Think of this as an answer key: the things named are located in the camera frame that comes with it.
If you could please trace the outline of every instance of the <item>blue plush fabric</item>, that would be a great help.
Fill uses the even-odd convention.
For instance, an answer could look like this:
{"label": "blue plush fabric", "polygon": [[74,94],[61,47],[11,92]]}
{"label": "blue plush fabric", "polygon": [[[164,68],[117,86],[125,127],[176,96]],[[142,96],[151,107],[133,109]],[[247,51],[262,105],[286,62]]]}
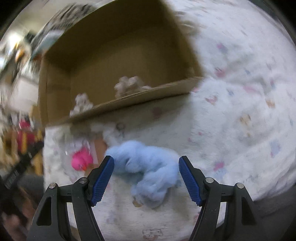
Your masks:
{"label": "blue plush fabric", "polygon": [[114,159],[114,174],[132,182],[131,194],[138,203],[158,207],[179,179],[178,154],[173,150],[127,141],[106,151]]}

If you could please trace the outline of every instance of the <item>cardboard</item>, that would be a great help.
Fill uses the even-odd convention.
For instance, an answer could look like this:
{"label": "cardboard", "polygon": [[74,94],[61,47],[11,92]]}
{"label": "cardboard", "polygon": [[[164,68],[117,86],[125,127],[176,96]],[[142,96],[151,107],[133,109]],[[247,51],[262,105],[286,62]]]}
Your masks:
{"label": "cardboard", "polygon": [[[139,76],[152,88],[115,99],[114,86],[123,76]],[[39,80],[41,121],[43,126],[75,123],[188,93],[201,76],[167,5],[160,0],[115,0],[76,23],[45,54]],[[87,93],[94,108],[70,118],[80,93]]]}

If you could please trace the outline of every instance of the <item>silver pin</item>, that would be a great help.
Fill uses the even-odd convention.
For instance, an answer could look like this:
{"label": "silver pin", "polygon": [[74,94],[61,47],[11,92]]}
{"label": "silver pin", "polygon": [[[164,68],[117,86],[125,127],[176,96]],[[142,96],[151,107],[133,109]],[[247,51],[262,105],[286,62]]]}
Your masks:
{"label": "silver pin", "polygon": [[79,183],[83,184],[87,182],[87,178],[86,177],[82,177],[79,179]]}
{"label": "silver pin", "polygon": [[244,184],[242,184],[242,183],[237,183],[237,187],[240,188],[240,189],[243,189],[243,188],[244,188]]}
{"label": "silver pin", "polygon": [[213,183],[213,182],[214,182],[214,179],[211,178],[211,177],[207,177],[207,178],[205,179],[205,181],[206,181],[207,183]]}
{"label": "silver pin", "polygon": [[56,187],[56,183],[51,183],[48,187],[50,188],[50,189],[53,189],[53,188],[55,188]]}

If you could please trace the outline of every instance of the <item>pink object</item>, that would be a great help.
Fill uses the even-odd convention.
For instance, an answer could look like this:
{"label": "pink object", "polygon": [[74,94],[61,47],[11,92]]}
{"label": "pink object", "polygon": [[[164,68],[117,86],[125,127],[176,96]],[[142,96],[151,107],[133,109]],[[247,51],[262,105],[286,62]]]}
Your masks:
{"label": "pink object", "polygon": [[82,147],[80,151],[74,153],[71,165],[76,171],[85,171],[90,164],[93,164],[93,162],[90,151],[87,148]]}

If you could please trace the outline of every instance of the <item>bolt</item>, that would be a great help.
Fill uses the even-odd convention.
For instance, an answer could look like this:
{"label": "bolt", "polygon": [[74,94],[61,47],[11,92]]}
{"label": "bolt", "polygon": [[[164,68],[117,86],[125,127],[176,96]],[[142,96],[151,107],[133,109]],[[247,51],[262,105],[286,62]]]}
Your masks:
{"label": "bolt", "polygon": [[240,189],[243,189],[243,188],[244,188],[244,184],[242,184],[242,183],[237,183],[237,187],[240,188]]}
{"label": "bolt", "polygon": [[211,178],[211,177],[207,177],[207,178],[205,179],[205,181],[206,181],[207,183],[213,183],[213,182],[214,182],[214,179]]}
{"label": "bolt", "polygon": [[48,187],[50,188],[50,189],[54,189],[55,187],[56,187],[56,183],[51,183]]}
{"label": "bolt", "polygon": [[79,179],[79,183],[83,184],[87,182],[87,178],[86,177],[82,177]]}

